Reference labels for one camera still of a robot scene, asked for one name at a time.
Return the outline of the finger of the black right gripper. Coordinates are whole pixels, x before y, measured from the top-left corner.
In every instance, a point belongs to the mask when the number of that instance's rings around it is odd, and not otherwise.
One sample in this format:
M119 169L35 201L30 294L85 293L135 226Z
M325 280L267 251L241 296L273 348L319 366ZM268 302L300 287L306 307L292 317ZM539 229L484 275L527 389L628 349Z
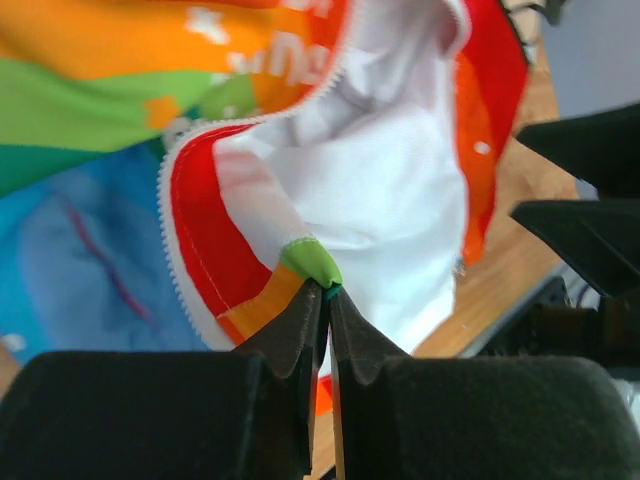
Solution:
M600 193L639 191L639 105L527 125L517 141Z
M599 294L639 287L639 201L526 201L511 217L542 240Z

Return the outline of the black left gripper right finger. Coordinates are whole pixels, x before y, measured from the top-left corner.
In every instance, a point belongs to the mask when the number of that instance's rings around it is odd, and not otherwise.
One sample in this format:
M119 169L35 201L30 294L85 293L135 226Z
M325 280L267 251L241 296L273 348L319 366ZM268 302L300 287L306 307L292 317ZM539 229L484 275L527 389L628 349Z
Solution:
M341 479L635 479L639 432L575 357L420 359L327 297Z

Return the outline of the rainbow white zip jacket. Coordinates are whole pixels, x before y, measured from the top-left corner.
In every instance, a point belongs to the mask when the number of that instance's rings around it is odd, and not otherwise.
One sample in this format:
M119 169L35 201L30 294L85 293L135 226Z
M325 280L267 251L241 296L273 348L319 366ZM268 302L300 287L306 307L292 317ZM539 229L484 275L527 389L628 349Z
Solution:
M233 348L304 281L413 351L529 62L501 1L5 1L1 345Z

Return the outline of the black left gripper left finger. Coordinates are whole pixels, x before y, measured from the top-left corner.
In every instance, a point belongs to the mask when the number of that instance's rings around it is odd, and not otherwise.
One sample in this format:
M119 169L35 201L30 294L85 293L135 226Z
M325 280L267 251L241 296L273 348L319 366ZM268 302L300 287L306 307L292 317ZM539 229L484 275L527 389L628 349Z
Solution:
M5 479L300 479L311 472L323 291L307 281L228 352L52 352L1 403Z

